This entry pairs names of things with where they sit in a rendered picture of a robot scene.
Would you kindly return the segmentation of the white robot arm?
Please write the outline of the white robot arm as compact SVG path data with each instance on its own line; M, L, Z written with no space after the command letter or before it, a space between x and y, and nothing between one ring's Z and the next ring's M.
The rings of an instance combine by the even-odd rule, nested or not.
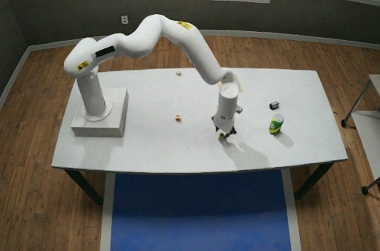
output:
M161 15L152 15L145 18L131 35L124 36L116 33L98 42L92 38L85 38L77 44L64 62L65 73L71 78L77 78L84 102L82 116L87 121L104 120L113 107L111 100L103 96L97 75L99 65L117 56L141 59L153 51L161 36L183 49L206 84L215 85L219 81L222 82L217 103L217 115L221 119L229 120L235 112L242 112L243 108L237 105L240 85L235 74L230 69L219 66L194 25L172 21Z

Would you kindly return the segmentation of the green and yellow drink can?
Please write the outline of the green and yellow drink can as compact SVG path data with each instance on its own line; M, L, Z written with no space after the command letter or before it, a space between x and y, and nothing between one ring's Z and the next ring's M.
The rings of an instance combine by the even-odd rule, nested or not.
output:
M272 118L272 122L270 123L270 126L269 126L270 134L273 134L273 135L278 134L279 131L281 130L283 123L284 123L284 117L281 114L276 114Z

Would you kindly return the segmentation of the tan square mat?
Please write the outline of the tan square mat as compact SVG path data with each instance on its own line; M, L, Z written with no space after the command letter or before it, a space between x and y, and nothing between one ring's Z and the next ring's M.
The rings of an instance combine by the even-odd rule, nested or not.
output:
M239 79L238 79L237 74L235 74L235 76L236 76L236 78L237 78L237 80L238 80L238 82L239 82ZM222 85L222 83L219 81L219 83L218 83L217 85L218 85L218 88L220 89L220 86ZM239 90L239 91L243 91L240 82L239 82L239 85L240 85L240 90Z

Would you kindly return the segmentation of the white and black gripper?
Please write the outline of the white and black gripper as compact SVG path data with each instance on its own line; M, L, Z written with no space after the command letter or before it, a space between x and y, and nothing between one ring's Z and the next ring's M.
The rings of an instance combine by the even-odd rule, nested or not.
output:
M235 128L234 128L235 127L235 116L233 116L233 118L231 118L230 120L224 120L224 119L221 119L217 115L217 112L216 112L215 115L211 117L211 119L213 120L216 132L219 129L226 132L225 138L229 137L230 134L236 134L237 133Z

